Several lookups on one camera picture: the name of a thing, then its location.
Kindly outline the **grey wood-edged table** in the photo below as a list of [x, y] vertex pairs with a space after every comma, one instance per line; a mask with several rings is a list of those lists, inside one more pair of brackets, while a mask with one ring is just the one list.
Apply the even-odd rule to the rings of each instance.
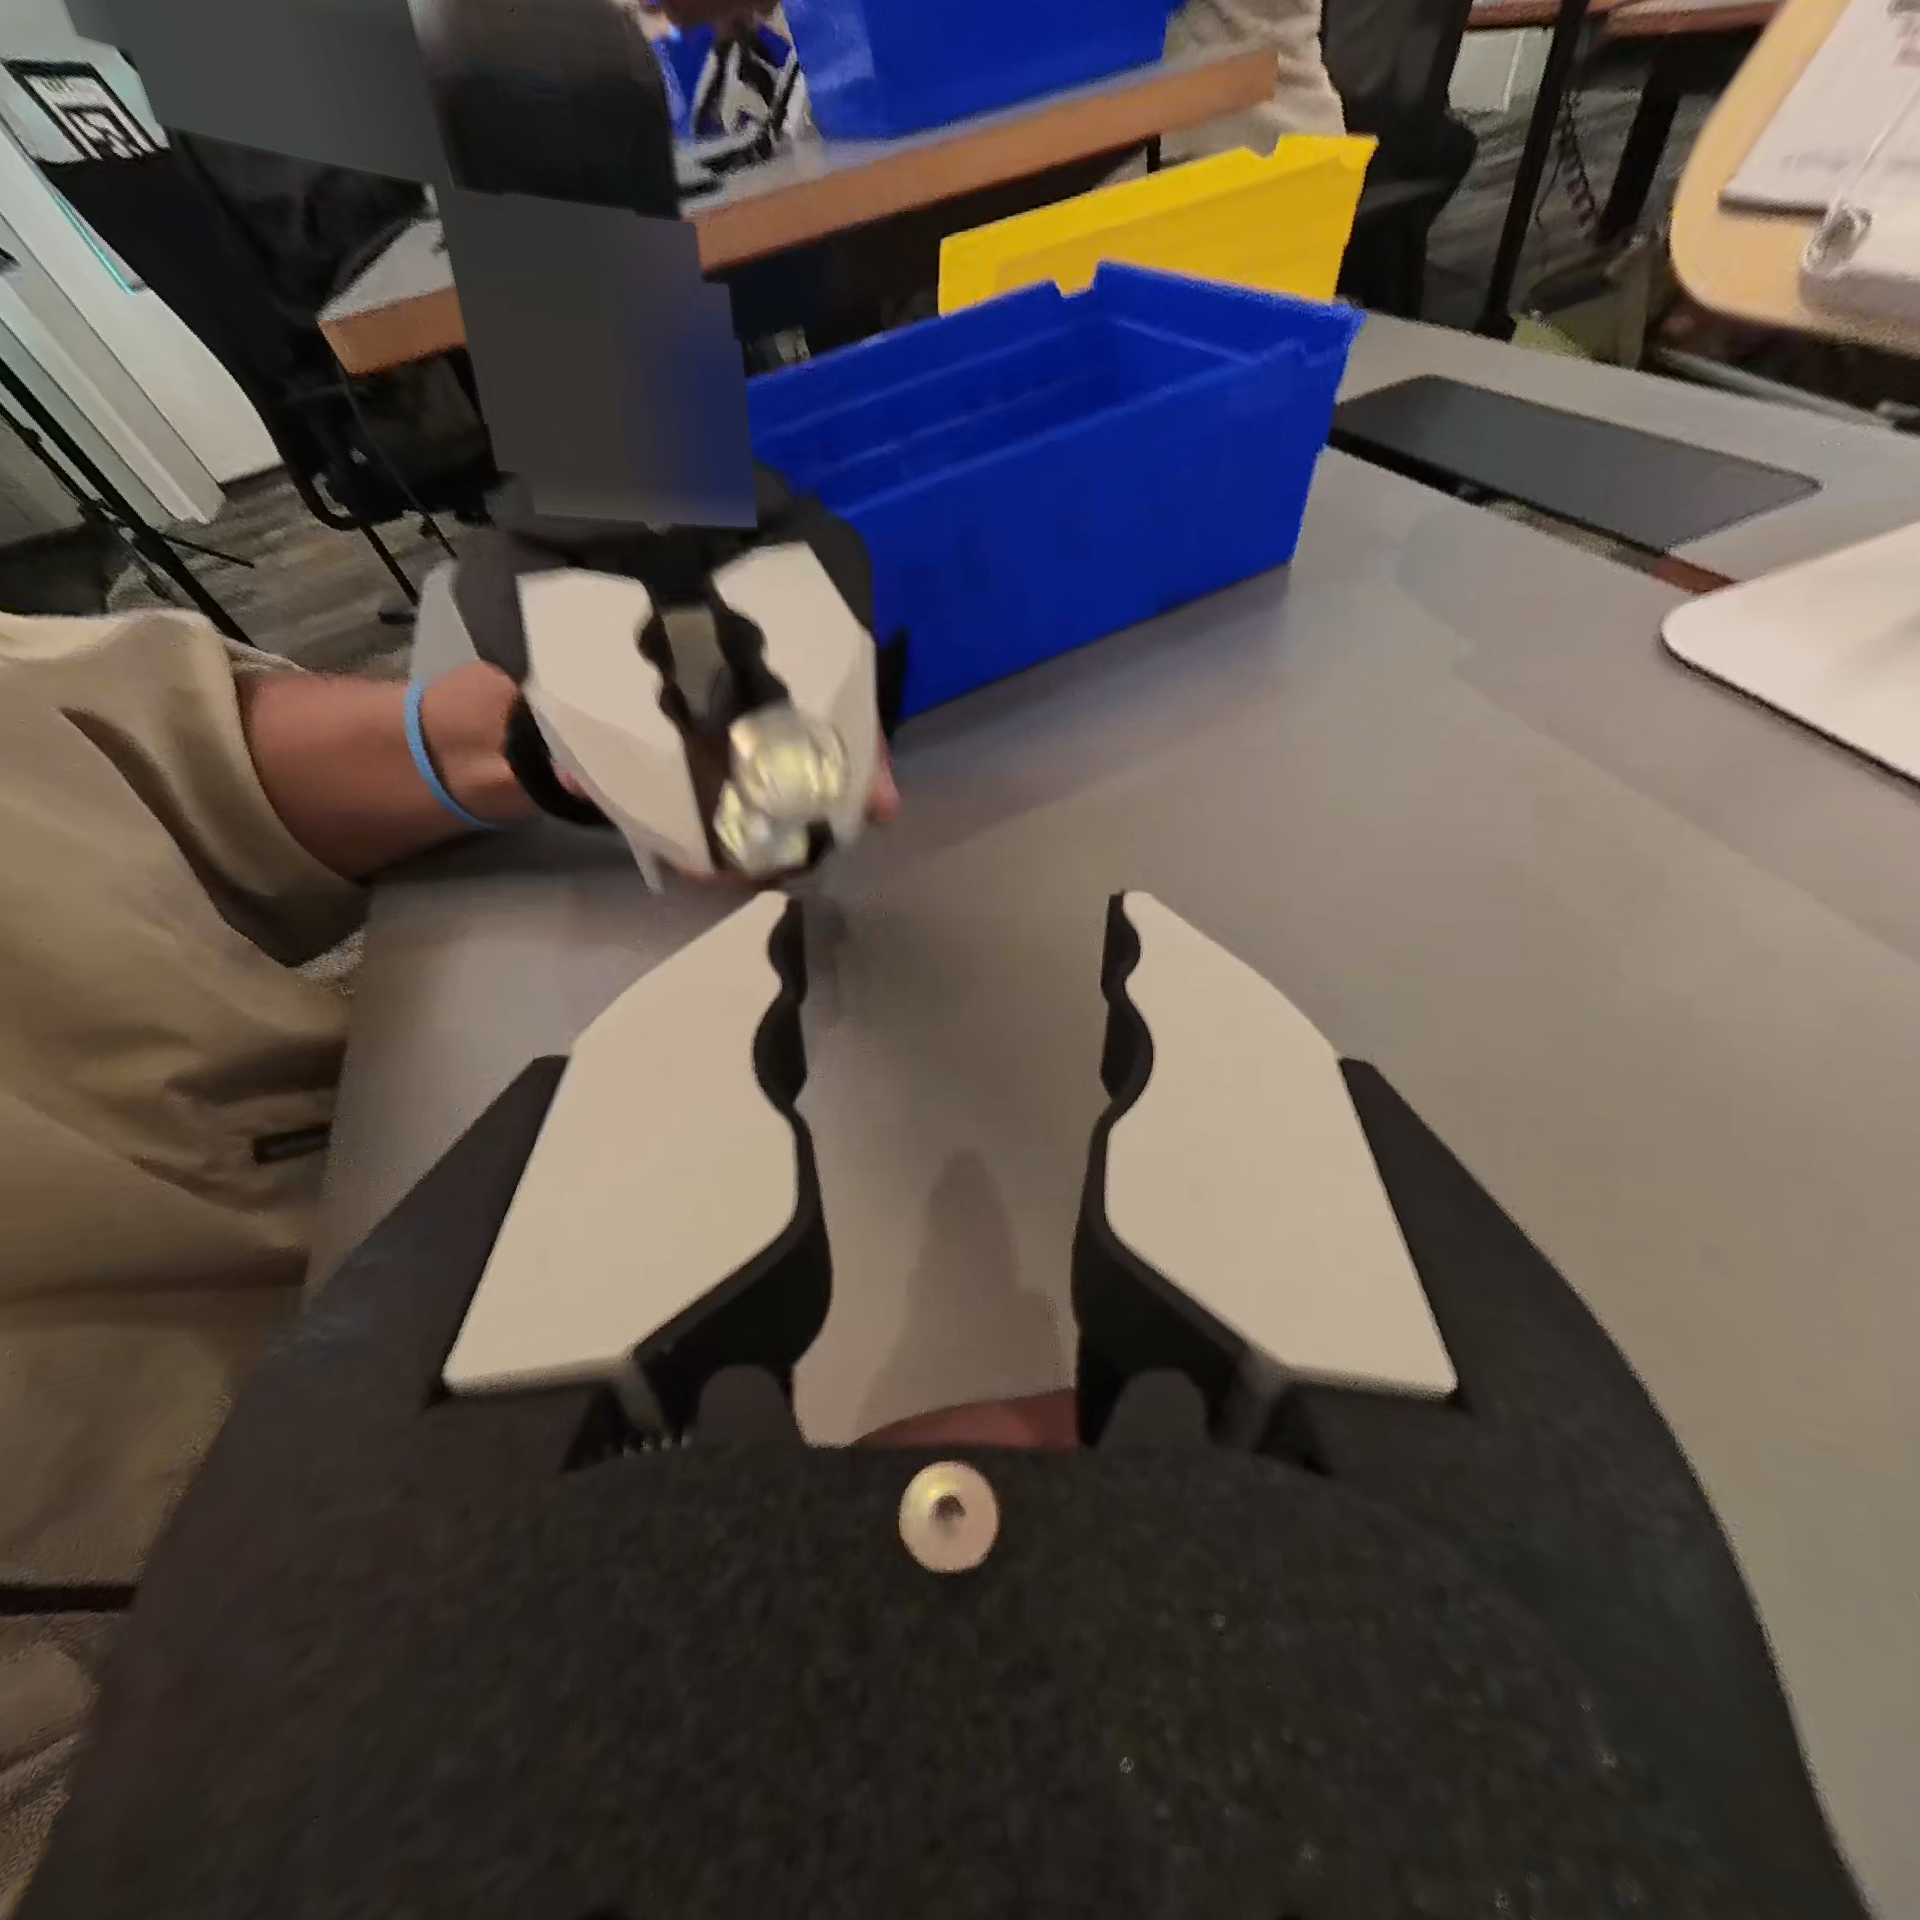
[[1883, 537], [1918, 518], [1916, 436], [1791, 389], [1765, 381], [1748, 381], [1741, 391], [1701, 386], [1661, 373], [1495, 342], [1452, 326], [1371, 315], [1350, 350], [1340, 397], [1419, 374], [1455, 377], [1815, 478], [1810, 495], [1675, 546], [1684, 575], [1714, 573], [1741, 583]]

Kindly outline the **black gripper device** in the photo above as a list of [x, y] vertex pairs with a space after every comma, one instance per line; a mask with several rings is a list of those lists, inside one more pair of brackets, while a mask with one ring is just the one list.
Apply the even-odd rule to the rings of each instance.
[[713, 26], [717, 42], [690, 109], [677, 93], [677, 130], [683, 141], [773, 148], [813, 130], [801, 50], [780, 6], [694, 26]]

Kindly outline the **black table panel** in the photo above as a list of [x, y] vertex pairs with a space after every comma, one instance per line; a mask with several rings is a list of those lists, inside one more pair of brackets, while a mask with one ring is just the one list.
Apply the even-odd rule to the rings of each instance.
[[1429, 490], [1506, 500], [1647, 556], [1820, 491], [1799, 470], [1443, 374], [1342, 401], [1331, 445]]

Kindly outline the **blue wristband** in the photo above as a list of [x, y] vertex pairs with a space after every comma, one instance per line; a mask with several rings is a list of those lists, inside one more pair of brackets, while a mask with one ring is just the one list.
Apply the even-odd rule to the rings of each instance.
[[453, 796], [449, 781], [443, 780], [442, 767], [428, 745], [426, 684], [420, 684], [418, 678], [410, 678], [403, 689], [401, 730], [406, 757], [428, 797], [431, 797], [431, 803], [467, 833], [500, 833], [495, 823], [479, 818], [467, 804], [462, 804]]

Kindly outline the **yellow storage bin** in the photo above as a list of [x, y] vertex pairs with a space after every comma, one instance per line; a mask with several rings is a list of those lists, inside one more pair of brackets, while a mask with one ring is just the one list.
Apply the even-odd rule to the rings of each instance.
[[1371, 135], [1285, 135], [1269, 155], [1225, 151], [951, 233], [937, 310], [1037, 284], [1078, 295], [1105, 265], [1331, 301], [1373, 155]]

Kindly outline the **black tripod light stand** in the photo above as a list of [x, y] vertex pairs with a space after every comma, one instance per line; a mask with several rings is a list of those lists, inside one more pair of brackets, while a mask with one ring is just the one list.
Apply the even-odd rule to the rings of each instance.
[[81, 521], [118, 542], [135, 559], [135, 569], [148, 587], [169, 593], [177, 601], [198, 611], [221, 636], [258, 652], [257, 641], [252, 641], [234, 613], [187, 565], [187, 556], [201, 556], [241, 569], [252, 569], [254, 563], [191, 537], [163, 533], [114, 484], [109, 474], [10, 362], [3, 362], [3, 393], [6, 433], [49, 470], [77, 510]]

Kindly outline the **instruction board on white stand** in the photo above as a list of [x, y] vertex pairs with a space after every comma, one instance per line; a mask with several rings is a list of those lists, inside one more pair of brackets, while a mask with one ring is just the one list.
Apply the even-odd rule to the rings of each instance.
[[[1916, 359], [1918, 12], [1791, 3], [1697, 137], [1670, 206], [1686, 298], [1755, 329]], [[1663, 621], [1683, 665], [1918, 780], [1918, 529], [1731, 586]]]

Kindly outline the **steel hex bolt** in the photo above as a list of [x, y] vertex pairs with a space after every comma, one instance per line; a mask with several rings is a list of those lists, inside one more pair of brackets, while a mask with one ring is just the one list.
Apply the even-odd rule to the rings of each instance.
[[837, 841], [837, 810], [850, 797], [846, 740], [793, 703], [740, 713], [727, 726], [727, 773], [740, 794], [783, 820], [821, 823]]

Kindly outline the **tall marker sign stand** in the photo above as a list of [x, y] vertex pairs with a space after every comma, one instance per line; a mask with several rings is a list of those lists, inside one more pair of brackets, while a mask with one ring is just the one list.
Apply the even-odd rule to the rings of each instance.
[[1516, 175], [1495, 244], [1493, 269], [1474, 323], [1474, 332], [1479, 335], [1497, 342], [1506, 342], [1514, 335], [1514, 292], [1519, 273], [1519, 257], [1533, 210], [1543, 195], [1554, 125], [1569, 93], [1569, 79], [1577, 61], [1579, 42], [1590, 10], [1590, 3], [1559, 3], [1551, 10], [1543, 74], [1533, 91]]

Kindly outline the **black white marker tag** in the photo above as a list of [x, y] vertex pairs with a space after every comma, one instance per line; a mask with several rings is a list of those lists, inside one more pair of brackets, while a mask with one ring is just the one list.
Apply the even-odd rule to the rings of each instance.
[[153, 118], [85, 59], [6, 57], [5, 121], [37, 162], [138, 159], [166, 148]]

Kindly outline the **person's left forearm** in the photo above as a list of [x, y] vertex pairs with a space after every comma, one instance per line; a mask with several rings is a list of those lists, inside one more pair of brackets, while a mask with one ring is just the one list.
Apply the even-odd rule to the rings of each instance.
[[420, 773], [403, 684], [252, 674], [235, 700], [271, 813], [329, 874], [371, 879], [463, 833]]

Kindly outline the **long blue storage bin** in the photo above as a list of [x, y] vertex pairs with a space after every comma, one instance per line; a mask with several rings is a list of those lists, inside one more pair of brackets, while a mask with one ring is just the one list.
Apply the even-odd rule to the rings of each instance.
[[893, 140], [1164, 54], [1172, 3], [783, 3], [815, 130]]

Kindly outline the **person's left hand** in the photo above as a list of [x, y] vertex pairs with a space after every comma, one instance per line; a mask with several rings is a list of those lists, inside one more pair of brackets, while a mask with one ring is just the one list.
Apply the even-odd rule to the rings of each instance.
[[489, 828], [527, 820], [535, 804], [508, 758], [517, 681], [500, 667], [471, 661], [434, 678], [423, 692], [423, 740], [458, 806]]

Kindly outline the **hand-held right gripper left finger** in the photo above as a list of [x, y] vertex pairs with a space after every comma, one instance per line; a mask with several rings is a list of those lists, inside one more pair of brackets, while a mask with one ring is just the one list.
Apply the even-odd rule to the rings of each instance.
[[807, 988], [802, 906], [762, 893], [587, 1025], [449, 1347], [451, 1397], [586, 1386], [651, 1442], [729, 1369], [791, 1398], [833, 1306]]

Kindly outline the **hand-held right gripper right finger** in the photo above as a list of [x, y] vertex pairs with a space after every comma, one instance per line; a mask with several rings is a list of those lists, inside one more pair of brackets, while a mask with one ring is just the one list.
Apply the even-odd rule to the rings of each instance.
[[1444, 1405], [1458, 1372], [1349, 1070], [1270, 981], [1145, 892], [1108, 900], [1105, 1108], [1071, 1235], [1085, 1446], [1169, 1377], [1205, 1436], [1294, 1387]]

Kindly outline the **black office chair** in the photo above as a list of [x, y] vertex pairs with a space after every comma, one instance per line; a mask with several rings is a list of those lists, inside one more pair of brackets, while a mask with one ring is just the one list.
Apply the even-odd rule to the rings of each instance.
[[1434, 222], [1477, 154], [1449, 87], [1469, 3], [1326, 3], [1324, 57], [1346, 130], [1371, 137], [1338, 292], [1399, 319], [1423, 310]]
[[231, 374], [316, 521], [479, 525], [499, 474], [467, 351], [349, 374], [319, 310], [426, 214], [418, 183], [171, 133], [135, 158], [43, 159], [49, 183]]

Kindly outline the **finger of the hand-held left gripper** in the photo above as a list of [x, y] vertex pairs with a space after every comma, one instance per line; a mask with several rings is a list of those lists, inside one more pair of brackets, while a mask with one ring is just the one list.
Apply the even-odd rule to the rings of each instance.
[[804, 542], [756, 546], [715, 571], [717, 596], [762, 634], [762, 657], [783, 698], [827, 724], [847, 751], [847, 780], [830, 825], [861, 825], [879, 758], [874, 636]]
[[642, 876], [713, 879], [706, 818], [666, 681], [639, 650], [657, 614], [647, 587], [606, 571], [519, 581], [521, 692], [564, 781], [621, 835]]

